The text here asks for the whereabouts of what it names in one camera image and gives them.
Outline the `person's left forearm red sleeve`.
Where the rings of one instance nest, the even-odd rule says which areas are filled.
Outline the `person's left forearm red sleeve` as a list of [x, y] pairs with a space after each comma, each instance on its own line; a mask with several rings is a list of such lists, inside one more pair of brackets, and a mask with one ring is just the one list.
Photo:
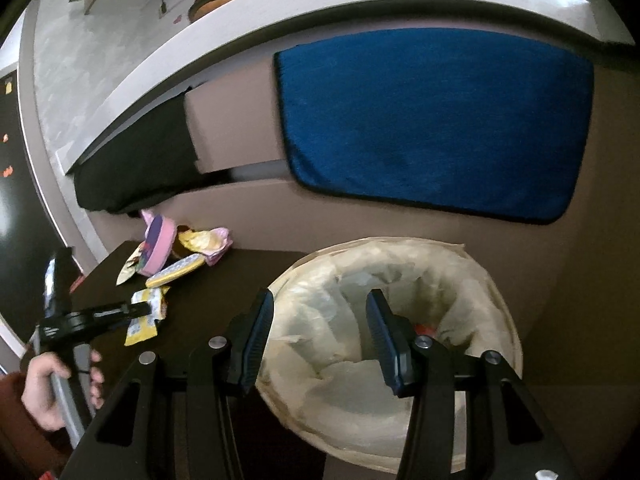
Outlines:
[[55, 479], [70, 457], [66, 431], [43, 430], [24, 407], [26, 376], [1, 377], [1, 478]]

